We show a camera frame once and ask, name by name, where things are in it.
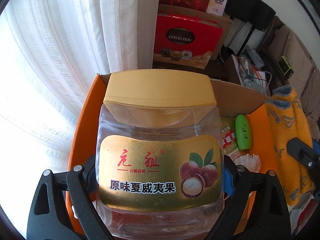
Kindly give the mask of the orange patterned towel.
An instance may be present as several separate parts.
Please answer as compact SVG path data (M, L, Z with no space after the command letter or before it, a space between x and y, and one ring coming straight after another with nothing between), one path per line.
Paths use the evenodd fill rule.
M271 128L278 178L287 205L295 206L302 194L313 189L313 182L308 168L290 153L288 145L297 139L312 147L309 124L301 100L292 86L275 89L264 106Z

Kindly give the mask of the white feather shuttlecock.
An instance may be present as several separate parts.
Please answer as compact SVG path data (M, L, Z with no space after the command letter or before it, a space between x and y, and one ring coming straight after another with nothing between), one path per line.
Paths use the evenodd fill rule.
M258 155L246 154L241 155L233 160L236 165L242 165L251 172L259 172L261 168L261 161Z

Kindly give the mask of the green paw print case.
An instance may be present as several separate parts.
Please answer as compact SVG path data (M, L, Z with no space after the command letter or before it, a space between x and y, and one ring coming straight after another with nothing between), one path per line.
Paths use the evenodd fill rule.
M252 131L245 115L239 114L235 120L235 136L239 150L249 150L252 147Z

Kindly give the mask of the clear plastic jar yellow lid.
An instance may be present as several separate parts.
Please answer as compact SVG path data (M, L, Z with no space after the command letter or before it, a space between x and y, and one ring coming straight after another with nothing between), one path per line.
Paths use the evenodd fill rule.
M110 75L99 116L97 211L124 239L207 233L223 210L220 113L208 76Z

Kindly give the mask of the gold hand warmer packet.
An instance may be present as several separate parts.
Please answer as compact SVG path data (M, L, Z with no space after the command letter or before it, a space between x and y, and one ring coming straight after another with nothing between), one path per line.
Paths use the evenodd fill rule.
M241 153L235 135L235 118L221 117L222 153L232 160L240 157Z

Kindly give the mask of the green black radio clock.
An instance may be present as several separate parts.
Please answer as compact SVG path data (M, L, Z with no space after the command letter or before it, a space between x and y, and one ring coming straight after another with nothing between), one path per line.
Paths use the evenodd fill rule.
M277 61L277 65L286 79L289 79L293 75L293 68L285 56L280 57Z

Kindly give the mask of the brown sofa with cushions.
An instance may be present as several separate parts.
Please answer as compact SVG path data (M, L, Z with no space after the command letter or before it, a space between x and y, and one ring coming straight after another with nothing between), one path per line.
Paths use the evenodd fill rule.
M296 90L311 136L319 140L319 69L303 42L276 16L266 31L258 54L265 63L265 69L272 73L270 90L285 85ZM279 67L281 58L285 58L293 69L290 78L286 78Z

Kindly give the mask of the box with cluttered gadgets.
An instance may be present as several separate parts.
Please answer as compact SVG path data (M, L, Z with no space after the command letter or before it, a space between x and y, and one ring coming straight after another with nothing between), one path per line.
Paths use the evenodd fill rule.
M239 56L231 55L237 72L240 85L251 88L266 96L270 96L270 83L272 81L272 74L263 70L265 66L261 57L256 50L245 46L242 54Z

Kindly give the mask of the white curtain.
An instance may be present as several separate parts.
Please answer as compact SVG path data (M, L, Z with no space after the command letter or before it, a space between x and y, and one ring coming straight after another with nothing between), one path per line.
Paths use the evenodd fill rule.
M150 68L159 0L10 0L1 13L1 207L25 235L42 171L67 170L97 74Z

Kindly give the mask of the right black speaker on stand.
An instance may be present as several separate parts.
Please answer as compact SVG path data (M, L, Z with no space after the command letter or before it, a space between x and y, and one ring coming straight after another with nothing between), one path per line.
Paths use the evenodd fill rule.
M244 46L251 38L255 29L265 31L276 15L275 10L262 0L256 0L248 14L248 22L252 25L244 41Z

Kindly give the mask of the black speaker on stand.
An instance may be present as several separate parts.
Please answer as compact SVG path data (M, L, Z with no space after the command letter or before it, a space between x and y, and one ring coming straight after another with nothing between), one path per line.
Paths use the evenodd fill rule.
M276 15L275 10L262 0L256 0L248 14L248 22L252 25L244 41L244 46L251 38L255 29L265 31Z
M227 0L225 13L230 16L230 19L238 19L243 23L250 20L254 6L257 0Z

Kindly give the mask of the left black speaker on stand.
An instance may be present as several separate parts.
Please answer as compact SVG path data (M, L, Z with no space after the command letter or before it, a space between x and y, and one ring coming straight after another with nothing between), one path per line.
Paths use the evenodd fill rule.
M227 0L225 13L230 16L230 19L238 19L243 23L250 20L254 6L257 0Z

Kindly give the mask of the red Ferrero gift bag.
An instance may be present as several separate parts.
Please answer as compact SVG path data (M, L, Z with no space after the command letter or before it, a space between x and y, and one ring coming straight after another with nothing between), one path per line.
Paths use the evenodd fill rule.
M222 32L222 28L215 21L159 14L153 60L204 69Z

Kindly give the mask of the white tissue roll pack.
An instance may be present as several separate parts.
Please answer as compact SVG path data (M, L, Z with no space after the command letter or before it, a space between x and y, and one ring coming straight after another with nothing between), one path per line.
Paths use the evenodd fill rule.
M222 16L227 4L227 0L209 0L206 13Z

